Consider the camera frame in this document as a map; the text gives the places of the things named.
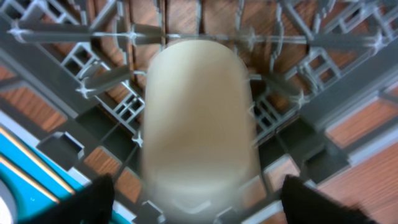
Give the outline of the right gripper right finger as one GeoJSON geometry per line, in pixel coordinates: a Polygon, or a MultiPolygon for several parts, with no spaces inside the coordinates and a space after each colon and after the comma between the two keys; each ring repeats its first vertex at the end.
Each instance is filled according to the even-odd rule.
{"type": "Polygon", "coordinates": [[[307,187],[298,177],[286,175],[280,201],[288,224],[376,224],[360,209],[346,207],[318,190],[307,187]]]}

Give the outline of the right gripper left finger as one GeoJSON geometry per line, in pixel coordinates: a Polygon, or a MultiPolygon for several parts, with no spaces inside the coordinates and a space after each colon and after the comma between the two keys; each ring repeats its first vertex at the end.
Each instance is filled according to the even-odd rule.
{"type": "Polygon", "coordinates": [[[99,176],[75,195],[27,220],[38,224],[107,224],[111,221],[114,203],[111,175],[99,176]]]}

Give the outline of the white paper cup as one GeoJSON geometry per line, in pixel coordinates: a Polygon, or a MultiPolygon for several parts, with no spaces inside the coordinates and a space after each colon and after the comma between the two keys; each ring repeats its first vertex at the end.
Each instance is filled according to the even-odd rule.
{"type": "Polygon", "coordinates": [[[256,176],[248,70],[228,47],[168,45],[147,71],[141,174],[167,223],[213,223],[256,176]]]}

